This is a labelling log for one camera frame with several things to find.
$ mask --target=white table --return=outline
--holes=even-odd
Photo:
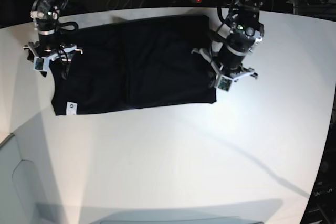
[[[219,25],[208,8],[64,20],[90,27],[190,13]],[[265,39],[244,61],[259,79],[218,91],[213,105],[66,117],[54,116],[52,75],[32,71],[22,50],[37,39],[33,25],[0,30],[7,130],[16,134],[22,158],[37,167],[45,193],[40,203],[59,223],[229,217],[233,224],[298,224],[328,133],[336,23],[267,12],[260,21]]]

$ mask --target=black fabric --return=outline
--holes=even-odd
[[[79,30],[65,37],[84,49],[71,63],[67,80],[63,65],[52,62],[52,100],[56,115],[67,102],[77,114],[186,103],[214,103],[213,72],[192,48],[209,47],[206,16],[176,16],[111,24]]]

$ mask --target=white label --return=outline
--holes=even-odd
[[[67,103],[67,115],[77,115],[77,104],[74,102]]]

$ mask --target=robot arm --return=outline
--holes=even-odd
[[[45,76],[50,61],[59,59],[65,66],[64,78],[69,71],[70,62],[76,51],[82,50],[76,45],[65,45],[59,41],[59,35],[78,29],[75,22],[61,24],[58,19],[66,7],[68,0],[36,0],[32,7],[31,16],[39,41],[29,42],[24,49],[29,50],[29,59],[33,62],[34,70],[42,72]],[[72,26],[73,30],[63,29]]]
[[[235,0],[224,19],[222,2],[223,0],[219,0],[218,17],[222,25],[230,28],[230,34],[223,38],[218,31],[210,31],[210,39],[223,43],[222,48],[219,52],[208,52],[206,49],[198,52],[211,63],[217,75],[215,87],[229,91],[232,83],[243,77],[258,78],[254,69],[244,68],[242,62],[263,40],[264,26],[259,22],[260,7],[263,3],[261,0]]]

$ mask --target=black t-shirt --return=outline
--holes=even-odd
[[[66,115],[186,103],[214,103],[214,73],[194,47],[209,48],[206,16],[152,18],[81,29],[65,37],[82,47],[74,56],[66,80],[63,66],[52,62],[55,81],[52,105]]]

